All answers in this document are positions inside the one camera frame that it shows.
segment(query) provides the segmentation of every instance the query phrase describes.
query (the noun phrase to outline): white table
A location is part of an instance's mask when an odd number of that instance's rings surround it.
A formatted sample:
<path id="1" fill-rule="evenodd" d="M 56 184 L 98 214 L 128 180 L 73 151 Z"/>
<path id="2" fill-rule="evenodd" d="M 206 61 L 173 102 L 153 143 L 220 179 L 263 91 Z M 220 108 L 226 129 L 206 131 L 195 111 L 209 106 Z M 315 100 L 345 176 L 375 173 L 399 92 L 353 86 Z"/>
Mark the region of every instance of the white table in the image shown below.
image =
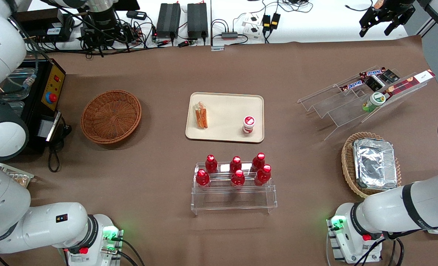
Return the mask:
<path id="1" fill-rule="evenodd" d="M 206 0 L 207 3 L 207 15 L 209 22 L 210 7 L 212 1 L 212 19 L 217 18 L 226 20 L 229 24 L 229 28 L 232 30 L 232 20 L 238 17 L 241 13 L 255 12 L 263 8 L 261 1 L 246 1 L 246 0 Z M 140 10 L 148 14 L 156 25 L 158 20 L 158 12 L 160 10 L 160 4 L 165 0 L 138 0 Z M 188 3 L 197 3 L 199 0 L 182 0 L 181 6 L 186 6 Z M 272 3 L 274 0 L 264 0 L 265 4 Z M 369 6 L 368 0 L 310 0 L 314 6 L 309 13 L 300 12 L 284 12 L 281 8 L 278 8 L 278 13 L 281 14 L 278 29 L 274 30 L 269 42 L 347 42 L 347 41 L 370 41 L 370 40 L 394 40 L 398 38 L 407 37 L 403 26 L 400 26 L 393 30 L 389 36 L 385 36 L 384 29 L 388 26 L 389 22 L 381 23 L 368 30 L 364 38 L 359 36 L 360 24 L 359 20 L 364 15 L 364 12 L 357 12 L 349 10 L 344 5 L 349 5 L 355 9 L 364 9 Z M 33 0 L 28 10 L 40 10 L 46 8 L 53 8 L 40 0 Z M 309 10 L 308 7 L 304 7 L 302 10 Z M 267 7 L 266 14 L 273 16 L 276 10 L 276 5 L 272 4 Z M 72 13 L 77 13 L 76 10 L 70 10 Z M 122 20 L 130 22 L 130 19 L 126 17 L 126 11 L 119 11 L 119 17 Z M 263 15 L 263 11 L 257 13 L 260 16 Z M 239 20 L 235 21 L 235 31 L 241 34 L 243 30 L 242 16 Z M 187 14 L 181 13 L 180 25 L 187 21 Z M 148 32 L 149 25 L 142 26 L 144 32 Z M 214 24 L 213 34 L 220 34 L 224 27 L 216 23 Z M 187 27 L 182 27 L 179 31 L 179 35 L 186 37 Z M 58 43 L 59 49 L 80 49 L 80 42 L 75 38 L 80 36 L 80 29 L 76 28 L 70 37 L 69 42 Z M 175 43 L 182 42 L 184 40 L 176 40 Z M 223 41 L 220 37 L 214 39 L 214 45 L 232 44 L 236 41 Z M 264 41 L 249 40 L 248 44 L 263 43 Z M 151 39 L 148 41 L 148 45 L 153 46 Z M 198 41 L 198 45 L 203 45 L 202 40 Z M 206 45 L 210 45 L 210 39 L 206 40 Z M 122 44 L 114 44 L 116 48 L 125 47 Z"/>

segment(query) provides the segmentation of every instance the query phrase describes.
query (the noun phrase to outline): round wicker basket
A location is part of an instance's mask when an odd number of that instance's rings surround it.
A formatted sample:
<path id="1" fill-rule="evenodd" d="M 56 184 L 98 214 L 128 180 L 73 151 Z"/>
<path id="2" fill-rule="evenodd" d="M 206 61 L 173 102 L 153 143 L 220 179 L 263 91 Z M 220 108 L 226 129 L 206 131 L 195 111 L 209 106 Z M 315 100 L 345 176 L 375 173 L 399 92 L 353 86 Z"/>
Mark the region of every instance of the round wicker basket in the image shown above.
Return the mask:
<path id="1" fill-rule="evenodd" d="M 99 144 L 111 144 L 128 137 L 138 126 L 142 107 L 126 91 L 107 91 L 92 99 L 81 117 L 82 133 Z"/>
<path id="2" fill-rule="evenodd" d="M 344 177 L 350 188 L 357 193 L 362 198 L 366 198 L 370 195 L 377 194 L 381 192 L 380 190 L 361 188 L 356 182 L 355 175 L 355 163 L 354 163 L 354 149 L 353 143 L 354 141 L 362 138 L 372 138 L 382 140 L 379 135 L 375 135 L 369 132 L 359 132 L 351 135 L 344 144 L 342 148 L 342 170 L 344 171 Z M 398 159 L 395 157 L 395 166 L 396 166 L 396 176 L 398 180 L 398 187 L 401 185 L 401 172 L 400 172 L 400 164 L 398 163 Z"/>

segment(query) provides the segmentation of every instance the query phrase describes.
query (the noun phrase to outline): control panel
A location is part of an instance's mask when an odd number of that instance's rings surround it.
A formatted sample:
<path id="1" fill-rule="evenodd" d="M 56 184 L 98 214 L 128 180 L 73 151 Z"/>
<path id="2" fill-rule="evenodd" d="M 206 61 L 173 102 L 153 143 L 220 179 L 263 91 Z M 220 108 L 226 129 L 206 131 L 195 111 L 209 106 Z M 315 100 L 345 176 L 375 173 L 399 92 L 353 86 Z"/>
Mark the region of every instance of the control panel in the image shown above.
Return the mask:
<path id="1" fill-rule="evenodd" d="M 57 66 L 53 65 L 46 83 L 45 91 L 43 92 L 43 97 L 41 98 L 41 102 L 53 111 L 55 111 L 56 105 L 58 104 L 64 81 L 65 74 L 63 74 Z"/>

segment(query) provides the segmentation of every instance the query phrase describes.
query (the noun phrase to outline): white tray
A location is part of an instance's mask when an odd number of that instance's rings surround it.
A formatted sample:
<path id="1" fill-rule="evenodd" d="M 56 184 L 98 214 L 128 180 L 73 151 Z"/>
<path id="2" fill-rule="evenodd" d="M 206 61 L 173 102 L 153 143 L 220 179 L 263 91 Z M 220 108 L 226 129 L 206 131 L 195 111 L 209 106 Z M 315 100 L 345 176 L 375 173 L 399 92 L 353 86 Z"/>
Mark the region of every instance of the white tray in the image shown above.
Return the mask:
<path id="1" fill-rule="evenodd" d="M 203 102 L 207 109 L 206 129 L 196 125 L 194 105 Z M 256 119 L 252 133 L 244 133 L 244 118 Z M 191 94 L 186 136 L 193 140 L 260 143 L 265 138 L 263 97 L 259 95 L 195 92 Z"/>

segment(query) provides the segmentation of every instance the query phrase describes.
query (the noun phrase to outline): red drink bottle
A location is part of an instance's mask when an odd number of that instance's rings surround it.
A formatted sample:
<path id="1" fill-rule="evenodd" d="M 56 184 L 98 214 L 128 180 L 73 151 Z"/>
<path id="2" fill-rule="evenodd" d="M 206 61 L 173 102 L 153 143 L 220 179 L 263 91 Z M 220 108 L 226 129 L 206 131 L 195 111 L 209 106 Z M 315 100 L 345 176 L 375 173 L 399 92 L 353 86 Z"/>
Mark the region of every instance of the red drink bottle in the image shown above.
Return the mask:
<path id="1" fill-rule="evenodd" d="M 259 153 L 251 162 L 250 172 L 256 172 L 265 165 L 265 154 Z"/>
<path id="2" fill-rule="evenodd" d="M 211 178 L 209 174 L 204 171 L 204 169 L 199 169 L 196 175 L 196 183 L 198 187 L 210 187 L 211 186 Z"/>
<path id="3" fill-rule="evenodd" d="M 258 169 L 257 175 L 255 176 L 255 184 L 263 185 L 264 183 L 267 183 L 270 178 L 271 166 L 269 164 L 266 164 L 263 166 L 263 168 Z"/>
<path id="4" fill-rule="evenodd" d="M 240 157 L 235 156 L 230 162 L 229 173 L 235 173 L 237 170 L 242 170 L 242 161 Z"/>
<path id="5" fill-rule="evenodd" d="M 217 160 L 214 158 L 214 155 L 207 155 L 206 171 L 209 174 L 217 173 Z"/>
<path id="6" fill-rule="evenodd" d="M 237 170 L 230 178 L 231 187 L 241 187 L 245 183 L 245 176 L 242 170 Z"/>

